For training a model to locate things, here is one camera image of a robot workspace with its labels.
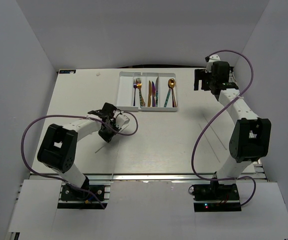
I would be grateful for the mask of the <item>silver spoon teal handle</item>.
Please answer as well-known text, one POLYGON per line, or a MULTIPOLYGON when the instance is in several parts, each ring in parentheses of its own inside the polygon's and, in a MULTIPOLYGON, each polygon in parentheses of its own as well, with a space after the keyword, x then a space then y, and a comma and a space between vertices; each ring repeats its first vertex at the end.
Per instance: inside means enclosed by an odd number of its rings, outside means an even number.
POLYGON ((165 99, 165 102, 164 102, 164 108, 166 108, 167 105, 168 105, 168 101, 169 101, 169 98, 170 98, 171 90, 172 90, 172 88, 169 87, 168 88, 168 92, 167 92, 167 96, 166 96, 166 99, 165 99))

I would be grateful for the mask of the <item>purple iridescent knife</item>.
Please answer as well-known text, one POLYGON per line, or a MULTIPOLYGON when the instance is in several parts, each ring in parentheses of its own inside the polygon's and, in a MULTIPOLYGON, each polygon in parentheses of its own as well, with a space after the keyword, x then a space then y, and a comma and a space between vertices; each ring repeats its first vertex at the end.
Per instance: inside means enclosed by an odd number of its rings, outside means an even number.
POLYGON ((152 106, 156 107, 156 86, 154 82, 152 82, 152 106))

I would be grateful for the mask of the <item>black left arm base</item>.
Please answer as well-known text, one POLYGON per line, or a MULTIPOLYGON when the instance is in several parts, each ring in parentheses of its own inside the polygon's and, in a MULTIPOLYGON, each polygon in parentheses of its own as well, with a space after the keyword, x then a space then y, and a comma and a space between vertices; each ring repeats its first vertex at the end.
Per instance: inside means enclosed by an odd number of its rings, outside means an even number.
POLYGON ((108 181, 90 181, 89 191, 91 191, 101 204, 90 193, 76 190, 66 184, 62 184, 58 209, 71 210, 103 210, 107 205, 110 197, 111 183, 108 181))

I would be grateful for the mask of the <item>gold knife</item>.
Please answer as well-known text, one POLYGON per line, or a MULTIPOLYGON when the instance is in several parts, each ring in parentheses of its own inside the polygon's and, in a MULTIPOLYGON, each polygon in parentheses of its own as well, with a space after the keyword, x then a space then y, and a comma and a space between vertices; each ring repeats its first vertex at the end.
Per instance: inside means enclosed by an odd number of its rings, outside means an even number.
POLYGON ((148 107, 152 107, 152 82, 148 82, 148 107))

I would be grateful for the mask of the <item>silver fork teal handle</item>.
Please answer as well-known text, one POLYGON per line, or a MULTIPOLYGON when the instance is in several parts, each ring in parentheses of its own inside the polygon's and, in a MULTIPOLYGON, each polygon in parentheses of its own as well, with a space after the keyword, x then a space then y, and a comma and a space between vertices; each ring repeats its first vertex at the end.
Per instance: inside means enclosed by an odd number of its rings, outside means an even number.
POLYGON ((144 107, 145 106, 145 101, 143 99, 143 96, 142 96, 141 92, 139 92, 139 99, 140 99, 140 107, 144 107))

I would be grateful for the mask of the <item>silver knife teal handle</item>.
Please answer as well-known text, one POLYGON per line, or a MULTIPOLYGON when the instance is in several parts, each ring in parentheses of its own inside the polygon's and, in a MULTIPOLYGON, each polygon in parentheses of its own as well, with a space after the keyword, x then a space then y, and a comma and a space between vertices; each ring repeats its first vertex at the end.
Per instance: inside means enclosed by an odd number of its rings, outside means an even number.
POLYGON ((155 83, 155 107, 158 107, 158 96, 159 96, 159 77, 156 79, 155 83))

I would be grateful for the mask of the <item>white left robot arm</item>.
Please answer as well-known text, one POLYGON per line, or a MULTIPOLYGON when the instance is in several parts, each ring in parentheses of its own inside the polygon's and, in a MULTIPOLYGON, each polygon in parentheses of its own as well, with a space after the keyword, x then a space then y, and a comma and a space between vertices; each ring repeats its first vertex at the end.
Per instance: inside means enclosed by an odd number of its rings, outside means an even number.
POLYGON ((89 180, 74 164, 78 141, 97 132, 109 143, 129 121, 123 113, 117 113, 114 105, 105 103, 102 109, 88 112, 86 118, 66 125, 51 124, 37 159, 73 185, 72 194, 83 200, 89 195, 89 180))

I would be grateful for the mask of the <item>gold spoon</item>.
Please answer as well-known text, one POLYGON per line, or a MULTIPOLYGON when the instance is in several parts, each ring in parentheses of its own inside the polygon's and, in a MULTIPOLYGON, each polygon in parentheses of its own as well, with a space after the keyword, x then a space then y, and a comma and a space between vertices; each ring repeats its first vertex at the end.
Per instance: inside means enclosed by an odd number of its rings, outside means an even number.
POLYGON ((169 88, 172 88, 172 90, 175 88, 176 82, 175 82, 174 78, 169 79, 168 86, 169 86, 169 88))

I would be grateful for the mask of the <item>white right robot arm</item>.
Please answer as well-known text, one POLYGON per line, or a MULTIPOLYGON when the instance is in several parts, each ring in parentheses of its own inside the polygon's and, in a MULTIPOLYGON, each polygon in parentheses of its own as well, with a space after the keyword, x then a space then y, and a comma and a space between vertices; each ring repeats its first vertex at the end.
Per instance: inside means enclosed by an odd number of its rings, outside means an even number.
POLYGON ((268 153, 271 122, 255 114, 242 98, 238 86, 230 82, 230 65, 226 61, 210 59, 202 74, 202 90, 210 91, 223 105, 235 124, 230 141, 229 157, 208 179, 210 195, 219 200, 228 193, 226 185, 236 183, 242 172, 268 153))

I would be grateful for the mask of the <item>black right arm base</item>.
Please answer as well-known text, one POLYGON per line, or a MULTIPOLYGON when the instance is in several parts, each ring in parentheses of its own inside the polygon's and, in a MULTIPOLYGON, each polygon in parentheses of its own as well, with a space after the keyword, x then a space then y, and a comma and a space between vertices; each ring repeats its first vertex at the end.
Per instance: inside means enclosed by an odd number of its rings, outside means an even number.
POLYGON ((236 184, 194 184, 188 193, 193 196, 195 213, 240 212, 241 203, 236 184))

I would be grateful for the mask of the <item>gold ornate fork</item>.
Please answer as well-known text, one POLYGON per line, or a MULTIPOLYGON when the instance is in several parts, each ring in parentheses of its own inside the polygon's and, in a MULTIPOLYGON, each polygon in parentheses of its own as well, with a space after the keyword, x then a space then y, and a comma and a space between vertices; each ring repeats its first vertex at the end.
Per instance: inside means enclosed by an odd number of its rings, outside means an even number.
POLYGON ((142 88, 142 81, 141 81, 141 78, 138 77, 137 80, 138 80, 138 83, 137 83, 137 89, 139 90, 139 92, 142 93, 142 91, 141 91, 141 88, 142 88))

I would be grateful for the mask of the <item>purple iridescent spoon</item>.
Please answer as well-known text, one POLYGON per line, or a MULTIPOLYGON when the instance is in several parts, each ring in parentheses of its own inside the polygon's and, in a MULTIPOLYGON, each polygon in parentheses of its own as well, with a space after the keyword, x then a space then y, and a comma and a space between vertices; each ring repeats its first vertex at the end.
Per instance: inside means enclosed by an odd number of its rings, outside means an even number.
POLYGON ((172 90, 172 102, 173 102, 173 107, 176 108, 177 102, 176 102, 176 95, 175 95, 174 90, 172 90))

